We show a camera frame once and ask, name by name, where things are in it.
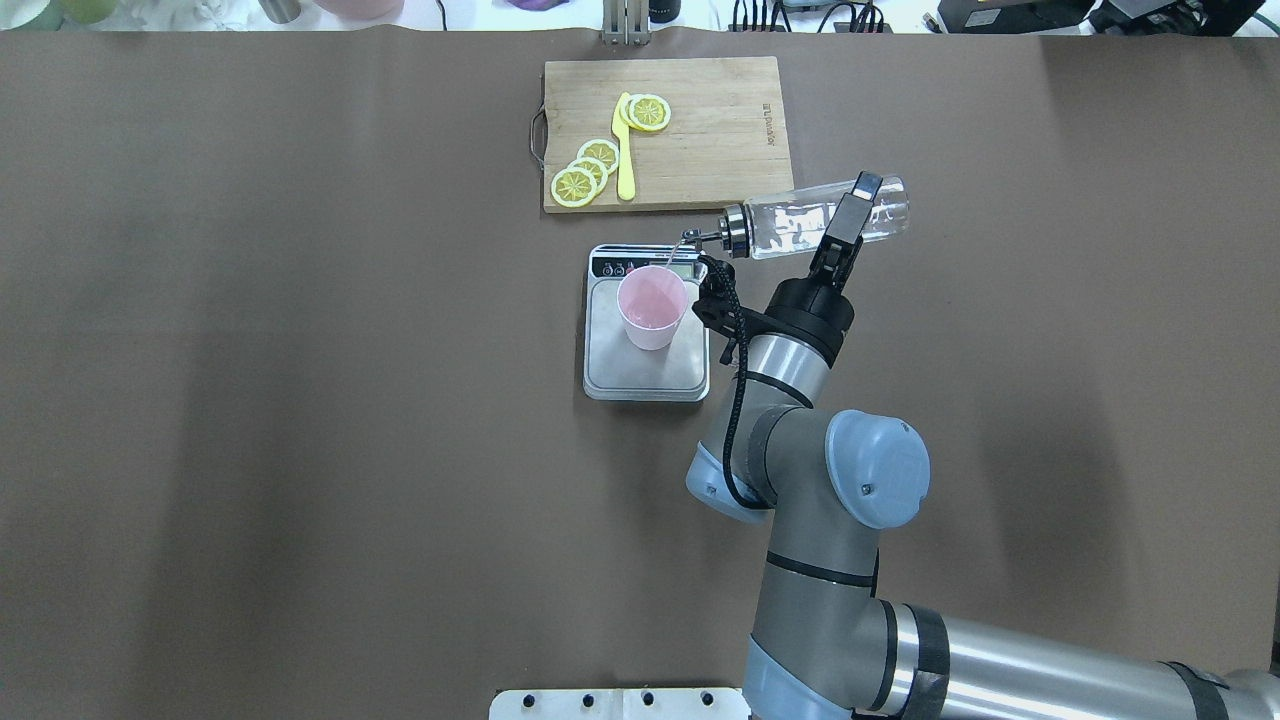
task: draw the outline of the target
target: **cable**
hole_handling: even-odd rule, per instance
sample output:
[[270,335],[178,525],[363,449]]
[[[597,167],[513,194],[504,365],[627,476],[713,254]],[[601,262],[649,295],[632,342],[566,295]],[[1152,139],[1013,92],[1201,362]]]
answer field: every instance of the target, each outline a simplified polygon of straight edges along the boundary
[[1271,18],[1263,15],[1262,13],[1253,13],[1253,19],[1271,28],[1271,32],[1280,35],[1280,26],[1277,26]]
[[884,10],[881,10],[878,5],[874,5],[868,0],[868,8],[870,8],[870,15],[867,20],[865,32],[884,32]]
[[728,425],[724,427],[724,448],[721,454],[721,465],[724,469],[724,486],[728,488],[728,493],[733,496],[733,501],[742,507],[749,510],[768,510],[769,506],[764,502],[750,501],[742,497],[742,493],[737,491],[737,483],[733,480],[733,469],[731,466],[733,459],[733,436],[737,434],[737,420],[742,415],[742,402],[746,397],[746,315],[742,314],[742,304],[737,300],[737,287],[728,278],[728,274],[724,273],[724,269],[716,260],[705,255],[699,256],[698,260],[707,265],[710,272],[716,273],[716,281],[724,286],[735,320],[733,345],[737,346],[737,374],[735,375],[733,405],[728,413]]
[[791,32],[791,18],[787,17],[787,6],[782,0],[773,0],[773,18],[769,20],[769,32],[778,32],[778,14],[782,15],[782,24]]
[[831,19],[831,14],[835,13],[836,10],[838,10],[840,8],[849,8],[849,12],[850,12],[849,23],[850,24],[852,24],[856,20],[856,18],[858,18],[858,5],[855,3],[849,3],[847,0],[842,0],[842,1],[836,3],[835,5],[832,5],[831,9],[827,10],[827,14],[822,17],[822,22],[818,23],[818,32],[822,32],[822,28],[827,27],[827,20]]
[[854,22],[849,23],[849,32],[867,32],[867,19],[872,14],[872,4],[868,3],[863,5],[863,10],[858,13]]

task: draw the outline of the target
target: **pink cup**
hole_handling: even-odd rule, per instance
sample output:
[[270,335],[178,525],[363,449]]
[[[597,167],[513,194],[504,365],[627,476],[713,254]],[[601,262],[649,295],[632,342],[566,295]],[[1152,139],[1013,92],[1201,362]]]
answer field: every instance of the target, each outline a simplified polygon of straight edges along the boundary
[[671,345],[689,309],[685,281],[663,265],[636,268],[618,287],[618,310],[627,338],[640,350]]

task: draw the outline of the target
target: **yellow knife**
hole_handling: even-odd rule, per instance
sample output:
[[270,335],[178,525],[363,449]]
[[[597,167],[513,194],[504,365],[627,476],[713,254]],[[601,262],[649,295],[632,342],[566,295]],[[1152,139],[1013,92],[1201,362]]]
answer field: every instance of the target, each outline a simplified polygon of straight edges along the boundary
[[618,200],[631,200],[636,196],[636,176],[631,169],[631,126],[622,119],[623,108],[631,100],[630,92],[618,96],[613,106],[613,135],[618,138]]

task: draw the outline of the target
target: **wooden cutting board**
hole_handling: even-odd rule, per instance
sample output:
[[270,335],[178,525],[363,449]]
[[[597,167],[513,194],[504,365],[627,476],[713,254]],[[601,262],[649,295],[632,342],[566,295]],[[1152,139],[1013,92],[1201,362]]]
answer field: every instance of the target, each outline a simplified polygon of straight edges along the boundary
[[[545,68],[548,213],[705,210],[795,187],[777,58],[556,61]],[[563,208],[552,177],[594,137],[611,131],[618,95],[646,92],[671,104],[671,124],[631,131],[636,196],[618,200],[617,173],[590,205]]]

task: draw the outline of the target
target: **brown table surface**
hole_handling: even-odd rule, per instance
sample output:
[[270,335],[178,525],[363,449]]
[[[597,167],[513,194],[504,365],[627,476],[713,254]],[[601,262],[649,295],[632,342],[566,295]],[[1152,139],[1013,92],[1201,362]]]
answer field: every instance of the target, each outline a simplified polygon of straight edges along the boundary
[[[544,215],[526,140],[545,60],[760,54],[797,182],[911,188],[822,401],[929,446],[881,594],[1265,667],[1280,42],[18,33],[0,716],[740,683],[768,532],[684,488],[728,373],[700,406],[581,389],[588,250],[714,218]],[[740,263],[745,301],[806,263]]]

